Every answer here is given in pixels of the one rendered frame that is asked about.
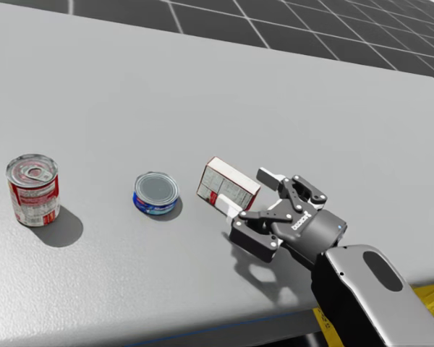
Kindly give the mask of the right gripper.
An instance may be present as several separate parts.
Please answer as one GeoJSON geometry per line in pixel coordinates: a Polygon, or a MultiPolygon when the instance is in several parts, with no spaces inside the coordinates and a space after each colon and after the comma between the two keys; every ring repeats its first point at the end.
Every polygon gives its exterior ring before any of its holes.
{"type": "Polygon", "coordinates": [[[220,194],[216,208],[231,227],[230,242],[264,262],[271,262],[282,246],[305,267],[314,266],[319,254],[338,244],[347,224],[322,210],[328,199],[325,193],[300,175],[289,178],[259,168],[256,179],[282,200],[268,210],[254,212],[243,210],[220,194]]]}

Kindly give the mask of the red and white can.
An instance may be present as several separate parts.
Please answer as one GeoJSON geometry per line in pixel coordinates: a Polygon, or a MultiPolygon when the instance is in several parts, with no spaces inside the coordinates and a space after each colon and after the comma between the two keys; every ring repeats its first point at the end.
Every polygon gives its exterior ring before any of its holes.
{"type": "Polygon", "coordinates": [[[28,227],[43,227],[59,215],[59,168],[41,154],[25,154],[11,160],[6,176],[14,215],[28,227]]]}

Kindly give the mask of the blue flat can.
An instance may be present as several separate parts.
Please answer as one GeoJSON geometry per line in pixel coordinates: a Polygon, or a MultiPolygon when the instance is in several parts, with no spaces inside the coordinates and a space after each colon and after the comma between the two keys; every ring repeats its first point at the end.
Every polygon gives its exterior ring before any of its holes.
{"type": "Polygon", "coordinates": [[[166,173],[149,171],[135,180],[132,201],[138,210],[147,215],[171,212],[178,199],[178,184],[166,173]]]}

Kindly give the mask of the red and white carton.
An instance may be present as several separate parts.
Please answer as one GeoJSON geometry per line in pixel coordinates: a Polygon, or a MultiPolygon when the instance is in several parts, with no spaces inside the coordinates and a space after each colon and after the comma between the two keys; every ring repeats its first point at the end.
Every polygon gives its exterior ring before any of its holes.
{"type": "Polygon", "coordinates": [[[243,210],[249,210],[259,191],[258,183],[214,156],[205,165],[197,196],[215,206],[218,196],[223,194],[243,210]]]}

